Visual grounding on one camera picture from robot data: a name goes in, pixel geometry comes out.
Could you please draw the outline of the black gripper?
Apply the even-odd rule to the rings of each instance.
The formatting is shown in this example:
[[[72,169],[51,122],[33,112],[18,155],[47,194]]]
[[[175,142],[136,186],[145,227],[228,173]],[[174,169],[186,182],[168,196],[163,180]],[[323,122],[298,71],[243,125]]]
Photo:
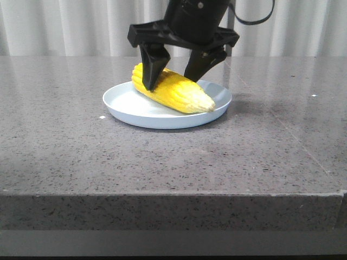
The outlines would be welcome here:
[[[170,1],[162,20],[131,24],[127,38],[142,56],[145,88],[151,92],[170,61],[166,45],[193,50],[184,77],[197,82],[212,67],[224,61],[224,45],[233,47],[239,35],[219,26],[229,1]]]

